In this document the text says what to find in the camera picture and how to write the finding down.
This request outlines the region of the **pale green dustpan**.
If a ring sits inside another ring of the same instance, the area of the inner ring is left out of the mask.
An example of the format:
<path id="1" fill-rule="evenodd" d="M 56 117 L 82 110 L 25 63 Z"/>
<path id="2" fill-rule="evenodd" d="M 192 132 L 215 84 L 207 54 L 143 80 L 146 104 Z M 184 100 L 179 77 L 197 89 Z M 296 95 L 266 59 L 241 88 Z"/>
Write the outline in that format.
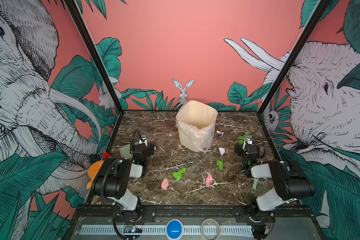
<path id="1" fill-rule="evenodd" d="M 133 158 L 133 154 L 131 153 L 131 145 L 125 145 L 122 147 L 119 147 L 119 152 L 121 155 L 121 158 L 131 160 Z"/>

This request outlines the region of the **pale green hand brush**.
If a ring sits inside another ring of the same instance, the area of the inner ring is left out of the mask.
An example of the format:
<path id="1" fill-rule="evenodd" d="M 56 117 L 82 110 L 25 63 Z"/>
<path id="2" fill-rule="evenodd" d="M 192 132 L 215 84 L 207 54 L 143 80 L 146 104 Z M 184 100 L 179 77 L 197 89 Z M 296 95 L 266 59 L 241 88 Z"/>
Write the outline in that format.
<path id="1" fill-rule="evenodd" d="M 258 184 L 263 184 L 267 181 L 267 178 L 253 178 L 254 182 L 252 185 L 251 193 L 254 194 L 257 190 Z"/>

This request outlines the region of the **small green paper scrap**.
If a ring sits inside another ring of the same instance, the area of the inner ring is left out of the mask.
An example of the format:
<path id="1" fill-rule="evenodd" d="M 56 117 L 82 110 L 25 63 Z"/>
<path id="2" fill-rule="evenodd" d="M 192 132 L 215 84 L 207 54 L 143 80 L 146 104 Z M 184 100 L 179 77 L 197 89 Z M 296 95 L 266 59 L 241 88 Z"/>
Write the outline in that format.
<path id="1" fill-rule="evenodd" d="M 217 159 L 216 165 L 218 166 L 218 168 L 219 168 L 220 170 L 223 170 L 223 169 L 224 169 L 224 163 L 223 163 L 223 161 L 220 161 L 220 160 Z"/>

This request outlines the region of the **large green paper scrap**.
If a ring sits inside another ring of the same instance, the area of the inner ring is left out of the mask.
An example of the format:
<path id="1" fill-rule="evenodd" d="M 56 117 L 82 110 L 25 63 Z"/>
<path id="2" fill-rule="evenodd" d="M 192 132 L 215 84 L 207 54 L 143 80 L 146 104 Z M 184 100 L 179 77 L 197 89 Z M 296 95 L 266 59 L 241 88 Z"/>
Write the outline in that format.
<path id="1" fill-rule="evenodd" d="M 185 174 L 185 173 L 186 173 L 186 168 L 182 168 L 182 169 L 178 170 L 177 172 L 173 172 L 172 175 L 177 181 L 179 181 L 179 180 L 182 180 L 183 174 Z"/>

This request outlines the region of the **cream trash bin with bag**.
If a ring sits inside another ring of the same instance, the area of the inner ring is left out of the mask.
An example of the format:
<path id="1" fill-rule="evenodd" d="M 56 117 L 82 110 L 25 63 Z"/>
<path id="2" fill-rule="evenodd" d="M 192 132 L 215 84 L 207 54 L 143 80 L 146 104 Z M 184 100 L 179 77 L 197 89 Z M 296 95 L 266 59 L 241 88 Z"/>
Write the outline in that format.
<path id="1" fill-rule="evenodd" d="M 181 145 L 193 152 L 206 153 L 212 146 L 216 109 L 198 101 L 188 101 L 176 115 L 176 127 Z"/>

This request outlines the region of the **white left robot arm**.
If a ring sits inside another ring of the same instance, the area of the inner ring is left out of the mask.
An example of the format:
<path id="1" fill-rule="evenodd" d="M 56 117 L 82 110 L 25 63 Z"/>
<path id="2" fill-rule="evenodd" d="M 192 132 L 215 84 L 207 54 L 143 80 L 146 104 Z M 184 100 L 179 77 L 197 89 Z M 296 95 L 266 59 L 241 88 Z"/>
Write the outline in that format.
<path id="1" fill-rule="evenodd" d="M 88 169 L 90 182 L 87 189 L 95 196 L 111 203 L 125 212 L 131 222 L 140 221 L 143 216 L 141 199 L 128 189 L 130 178 L 142 178 L 147 173 L 148 160 L 156 146 L 141 143 L 132 146 L 132 159 L 105 159 Z"/>

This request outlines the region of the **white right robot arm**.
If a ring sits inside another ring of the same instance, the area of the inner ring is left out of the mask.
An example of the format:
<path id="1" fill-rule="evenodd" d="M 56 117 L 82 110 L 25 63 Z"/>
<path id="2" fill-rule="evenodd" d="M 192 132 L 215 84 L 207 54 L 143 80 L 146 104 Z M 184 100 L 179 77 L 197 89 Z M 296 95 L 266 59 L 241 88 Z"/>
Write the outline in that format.
<path id="1" fill-rule="evenodd" d="M 261 223 L 277 207 L 297 200 L 312 197 L 315 189 L 309 178 L 295 160 L 260 162 L 258 147 L 252 141 L 239 140 L 235 143 L 235 153 L 242 158 L 241 172 L 254 181 L 270 179 L 273 187 L 265 194 L 252 200 L 248 207 L 250 221 Z"/>

